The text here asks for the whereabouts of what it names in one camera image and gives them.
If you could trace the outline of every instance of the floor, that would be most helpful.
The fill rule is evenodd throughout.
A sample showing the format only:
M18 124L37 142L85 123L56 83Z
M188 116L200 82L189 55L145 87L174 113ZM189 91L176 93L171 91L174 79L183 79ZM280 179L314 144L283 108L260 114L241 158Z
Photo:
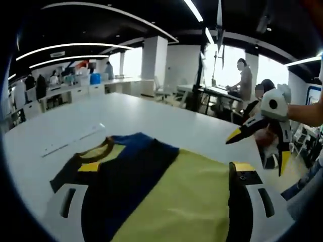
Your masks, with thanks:
M153 98L149 97L144 97L144 99L154 100ZM179 102L175 101L173 98L167 98L164 104L171 106L179 106ZM199 112L205 113L205 108L205 105L201 106ZM214 112L209 108L207 115L214 116ZM286 165L285 172L280 177L278 177L278 169L264 170L267 185L274 187L275 190L281 193L293 184L295 184L303 175L305 175L307 172L305 163L300 156L296 156L296 154L291 155Z
M277 169L265 171L266 182L281 193L295 184L306 172L307 168L303 159L296 157L296 154L292 154L286 165L285 172L280 177L278 177Z

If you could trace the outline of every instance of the white robotic arm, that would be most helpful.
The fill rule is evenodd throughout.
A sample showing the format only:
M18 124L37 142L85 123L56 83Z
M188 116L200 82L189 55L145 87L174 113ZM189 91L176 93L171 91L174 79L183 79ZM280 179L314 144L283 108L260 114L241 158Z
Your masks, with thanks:
M284 172L290 157L289 143L290 122L287 118L288 104L291 102L291 90L286 85L278 85L277 88L266 92L260 105L260 113L249 118L243 126L235 130L227 139L227 144L238 142L253 135L257 130L270 125L279 138L278 144L278 168L279 176Z

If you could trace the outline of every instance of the black ceiling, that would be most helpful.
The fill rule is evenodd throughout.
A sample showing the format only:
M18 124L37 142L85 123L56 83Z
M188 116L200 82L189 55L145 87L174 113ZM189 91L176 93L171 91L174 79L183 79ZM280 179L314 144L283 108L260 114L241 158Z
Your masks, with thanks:
M179 30L201 29L194 15L183 0L149 1L80 1L109 5L136 15L178 37L180 44L200 44L200 38L193 35L176 35ZM218 1L193 0L204 18L205 24L215 28ZM223 0L223 26L227 32L239 33L270 43L297 59L312 57L318 53L322 41L313 27L308 14L297 0ZM48 4L59 1L43 1L28 11L22 24L19 50L14 55L10 75L22 73L30 65L47 61L49 54L64 50L65 56L99 54L107 47L77 46L51 49L15 61L32 50L56 44L96 42L120 44L138 37L161 35L169 42L174 41L154 28L102 8L89 6L60 6L41 10ZM267 15L271 32L256 31L260 19ZM317 75L317 65L309 65Z

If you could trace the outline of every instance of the window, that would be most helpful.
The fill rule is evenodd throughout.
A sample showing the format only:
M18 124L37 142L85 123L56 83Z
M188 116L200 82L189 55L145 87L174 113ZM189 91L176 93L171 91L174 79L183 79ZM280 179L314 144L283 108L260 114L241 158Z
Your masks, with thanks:
M231 46L224 46L224 66L222 68L223 46L217 55L214 79L218 86L233 86L241 80L240 71L237 69L237 61L240 58L246 59L246 53L243 49ZM205 82L208 85L213 76L214 56L218 49L217 45L208 45L205 51Z
M123 65L123 74L130 77L141 75L142 48L127 50Z
M276 87L277 84L288 85L288 68L273 59L259 55L257 84L264 79L270 79Z
M109 61L113 67L113 74L120 75L120 53L110 55Z

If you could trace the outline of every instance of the white pillar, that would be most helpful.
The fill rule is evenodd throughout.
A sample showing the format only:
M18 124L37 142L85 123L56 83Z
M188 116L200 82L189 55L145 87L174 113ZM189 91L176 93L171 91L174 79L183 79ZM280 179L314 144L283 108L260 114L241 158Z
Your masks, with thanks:
M168 41L160 36L145 39L142 50L141 78L154 79L162 86L165 81Z
M246 53L246 62L250 66L250 70L252 73L251 100L254 100L255 99L254 88L256 87L256 84L257 84L259 56Z
M125 63L125 52L120 53L120 75L123 75L123 65Z

